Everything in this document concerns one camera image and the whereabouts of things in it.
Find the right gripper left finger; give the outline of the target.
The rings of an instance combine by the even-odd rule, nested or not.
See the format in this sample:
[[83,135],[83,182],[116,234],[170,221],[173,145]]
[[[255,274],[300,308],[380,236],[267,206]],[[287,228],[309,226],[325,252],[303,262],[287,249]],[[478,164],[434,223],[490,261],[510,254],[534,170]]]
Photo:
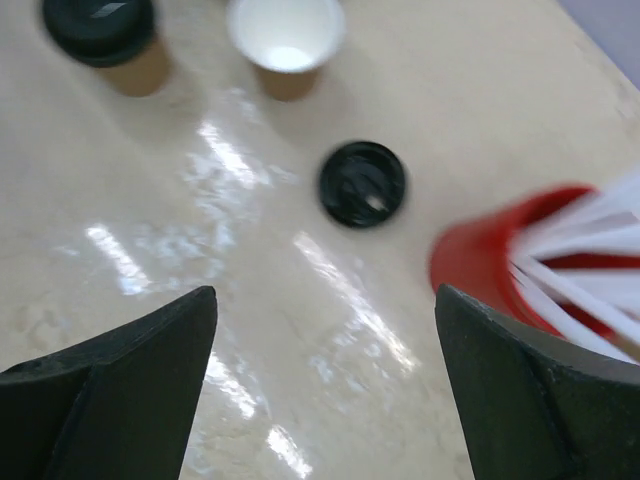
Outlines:
[[178,478],[216,325],[202,286],[3,371],[2,478]]

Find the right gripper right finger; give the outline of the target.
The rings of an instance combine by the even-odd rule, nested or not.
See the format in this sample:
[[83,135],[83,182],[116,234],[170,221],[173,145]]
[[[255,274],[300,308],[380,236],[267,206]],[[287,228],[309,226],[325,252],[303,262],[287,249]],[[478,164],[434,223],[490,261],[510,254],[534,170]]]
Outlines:
[[639,368],[440,286],[435,319],[477,479],[636,479]]

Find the black cup lid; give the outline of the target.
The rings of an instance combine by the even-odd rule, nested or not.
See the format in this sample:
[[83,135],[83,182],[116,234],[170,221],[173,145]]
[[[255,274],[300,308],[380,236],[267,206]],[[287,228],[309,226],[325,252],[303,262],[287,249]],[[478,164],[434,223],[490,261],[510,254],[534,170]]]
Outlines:
[[132,60],[156,32],[150,0],[45,0],[41,14],[53,42],[74,60],[94,68]]
[[371,229],[394,217],[409,191],[409,177],[388,147],[365,140],[343,143],[324,159],[317,194],[324,212],[350,229]]

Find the brown paper cup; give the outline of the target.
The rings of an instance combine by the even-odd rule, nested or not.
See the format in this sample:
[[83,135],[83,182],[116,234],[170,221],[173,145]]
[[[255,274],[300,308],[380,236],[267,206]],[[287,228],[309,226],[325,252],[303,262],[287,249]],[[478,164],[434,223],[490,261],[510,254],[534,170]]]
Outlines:
[[127,32],[109,47],[108,59],[97,71],[123,95],[149,96],[171,75],[173,63],[155,24]]
[[338,1],[230,1],[227,28],[263,92],[287,102],[311,92],[346,25]]

